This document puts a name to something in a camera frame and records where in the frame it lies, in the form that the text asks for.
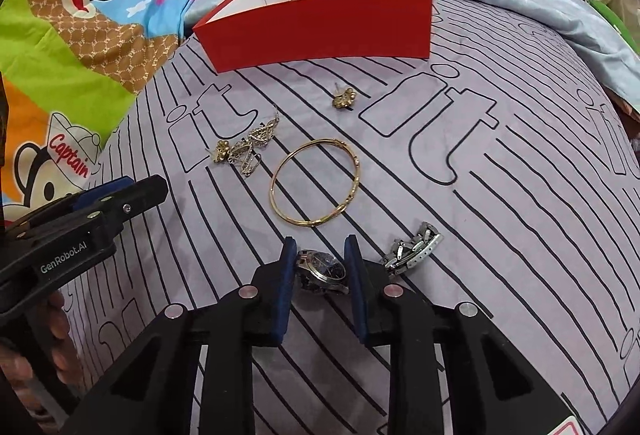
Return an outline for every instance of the watch face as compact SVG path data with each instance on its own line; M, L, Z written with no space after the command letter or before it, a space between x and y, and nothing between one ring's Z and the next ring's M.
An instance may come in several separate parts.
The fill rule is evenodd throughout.
M310 264L313 269L328 279L339 282L347 276L344 265L334 256L327 253L314 253L311 257Z

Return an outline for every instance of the green fabric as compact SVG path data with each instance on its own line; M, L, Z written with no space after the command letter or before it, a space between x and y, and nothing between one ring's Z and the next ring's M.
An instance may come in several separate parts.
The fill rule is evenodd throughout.
M598 11L600 15L605 20L607 20L613 28L615 28L618 34L622 36L622 39L629 44L629 46L636 52L636 54L640 54L640 47L638 47L638 44L636 44L635 40L631 36L631 32L629 32L629 30L625 27L625 24L615 12L604 5L601 1L587 0L587 2L594 9L596 9L596 11Z
M100 134L104 146L135 96L108 76L85 68L27 0L0 7L0 71L44 111L61 111Z

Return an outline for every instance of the wristwatch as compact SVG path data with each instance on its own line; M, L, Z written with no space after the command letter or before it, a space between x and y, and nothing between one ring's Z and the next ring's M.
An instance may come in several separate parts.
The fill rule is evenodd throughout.
M347 269L329 253L303 249L298 251L296 271L302 288L316 294L348 294Z
M427 258L442 241L442 235L428 222L422 222L418 233L409 241L396 238L391 251L385 255L382 263L389 275L397 276L418 265Z

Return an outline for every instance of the gold earring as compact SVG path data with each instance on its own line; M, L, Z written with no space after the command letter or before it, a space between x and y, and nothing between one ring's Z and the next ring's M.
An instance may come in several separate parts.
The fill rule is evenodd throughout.
M242 162L240 173L245 177L248 177L260 165L260 161L262 161L262 155L254 152L253 150L248 151L246 157L244 157L244 161Z
M280 116L278 115L278 109L276 108L276 115L267 124L260 123L258 128L252 129L247 135L247 140L257 148L264 148L269 144L269 141L273 138L276 126L280 122Z
M229 154L226 156L226 159L229 161L229 164L235 164L240 160L242 156L247 156L251 153L253 149L253 145L247 139L242 137L238 142L236 142L230 149Z
M337 94L334 97L334 108L351 108L356 100L356 91L351 86L348 86L345 91L341 92L338 85L335 85Z
M223 162L226 160L226 158L229 156L229 141L228 140L219 140L218 141L218 145L216 146L216 149L211 152L209 151L209 154L213 157L213 154L215 154L216 156L213 157L213 162L215 162L216 164Z

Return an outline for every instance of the gold bangle bracelet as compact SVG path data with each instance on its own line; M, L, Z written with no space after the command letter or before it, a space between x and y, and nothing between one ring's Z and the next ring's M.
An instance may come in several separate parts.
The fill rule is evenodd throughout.
M311 221L302 221L302 220L292 219L290 216L287 216L282 211L280 211L278 209L278 206L276 205L276 197L274 194L276 178L278 177L278 173L280 173L280 170L282 169L284 164L290 161L302 150L311 148L312 146L317 146L319 144L329 144L331 146L340 148L341 150L346 151L347 155L351 157L351 160L353 161L353 167L355 169L351 190L349 191L349 194L347 195L347 198L345 198L343 203L341 203L332 212L330 212L326 216L323 216L320 219L311 220ZM324 224L324 222L330 221L332 218L334 218L334 216L338 216L341 212L343 212L347 208L347 206L350 204L350 202L353 200L353 196L356 194L356 190L358 189L359 185L360 185L360 160L358 159L358 157L355 156L353 151L351 151L351 148L349 148L349 145L346 142L343 142L338 139L316 139L311 142L307 142L306 144L303 144L296 150L292 151L291 153L289 153L289 155L285 157L285 160L283 160L280 163L276 171L274 171L273 177L271 177L271 184L269 186L269 201L271 202L271 207L276 212L276 214L284 221L289 222L289 224L300 225L301 227L316 227L316 225Z

